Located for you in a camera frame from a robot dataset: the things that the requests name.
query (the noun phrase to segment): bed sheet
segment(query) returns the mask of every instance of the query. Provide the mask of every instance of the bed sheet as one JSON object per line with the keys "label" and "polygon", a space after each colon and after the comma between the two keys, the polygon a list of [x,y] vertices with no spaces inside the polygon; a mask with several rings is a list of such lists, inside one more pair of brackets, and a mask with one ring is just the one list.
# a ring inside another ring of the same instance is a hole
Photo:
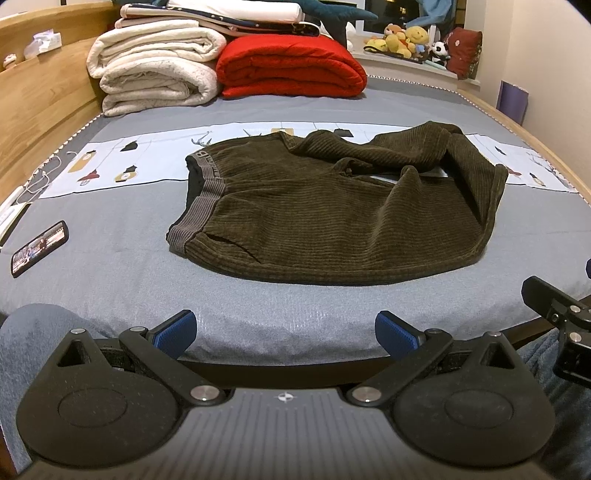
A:
{"label": "bed sheet", "polygon": [[[164,108],[101,125],[93,141],[231,122],[314,121],[454,123],[466,134],[523,143],[451,92],[371,79],[357,100],[257,96],[205,107]],[[183,158],[163,158],[181,161]],[[0,312],[53,303],[91,320],[108,336],[153,327],[181,309],[197,316],[187,358],[252,365],[351,361],[386,353],[374,336],[377,312],[390,310],[419,329],[471,338],[531,320],[521,283],[537,275],[575,297],[591,291],[591,209],[575,193],[507,185],[482,259],[456,271],[388,286],[326,287],[227,277],[168,249],[165,233],[184,210],[185,181],[37,200],[0,252]],[[65,246],[22,276],[10,257],[59,220]]]}

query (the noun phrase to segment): blue gripper pad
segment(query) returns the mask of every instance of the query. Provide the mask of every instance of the blue gripper pad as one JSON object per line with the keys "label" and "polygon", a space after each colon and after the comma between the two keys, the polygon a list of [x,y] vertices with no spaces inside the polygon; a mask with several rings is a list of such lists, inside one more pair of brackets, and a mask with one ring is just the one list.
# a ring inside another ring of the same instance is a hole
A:
{"label": "blue gripper pad", "polygon": [[400,360],[425,342],[425,334],[383,310],[375,318],[375,337],[394,360]]}
{"label": "blue gripper pad", "polygon": [[197,319],[191,310],[182,310],[151,329],[146,339],[175,360],[195,341]]}

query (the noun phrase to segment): pant leg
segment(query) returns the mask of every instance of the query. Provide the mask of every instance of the pant leg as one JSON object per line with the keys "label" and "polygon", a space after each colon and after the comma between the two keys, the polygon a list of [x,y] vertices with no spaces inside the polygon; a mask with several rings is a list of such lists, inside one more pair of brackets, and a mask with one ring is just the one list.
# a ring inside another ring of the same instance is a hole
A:
{"label": "pant leg", "polygon": [[591,389],[552,372],[558,354],[558,330],[519,349],[556,412],[556,428],[542,466],[559,480],[591,479]]}
{"label": "pant leg", "polygon": [[103,338],[87,320],[46,304],[19,308],[0,328],[0,425],[18,472],[31,463],[17,431],[18,404],[66,333],[77,327]]}

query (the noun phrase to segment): black circular disc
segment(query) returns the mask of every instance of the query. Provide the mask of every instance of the black circular disc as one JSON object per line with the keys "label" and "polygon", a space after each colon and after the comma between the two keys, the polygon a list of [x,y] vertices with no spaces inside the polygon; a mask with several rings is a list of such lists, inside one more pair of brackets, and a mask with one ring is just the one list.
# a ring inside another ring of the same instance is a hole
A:
{"label": "black circular disc", "polygon": [[426,378],[396,400],[402,436],[440,461],[468,468],[502,468],[530,459],[550,440],[554,411],[531,377],[501,368]]}
{"label": "black circular disc", "polygon": [[50,382],[36,382],[17,411],[17,427],[34,455],[61,465],[100,468],[152,452],[178,418],[166,387],[115,369],[77,375],[66,367]]}

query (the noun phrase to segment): red folded blanket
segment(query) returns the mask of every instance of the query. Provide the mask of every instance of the red folded blanket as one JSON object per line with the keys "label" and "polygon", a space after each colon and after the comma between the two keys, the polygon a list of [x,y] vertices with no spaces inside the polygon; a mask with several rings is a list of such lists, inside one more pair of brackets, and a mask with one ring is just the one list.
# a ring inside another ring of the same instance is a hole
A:
{"label": "red folded blanket", "polygon": [[363,67],[323,35],[261,34],[233,40],[217,60],[222,95],[352,97],[367,85]]}

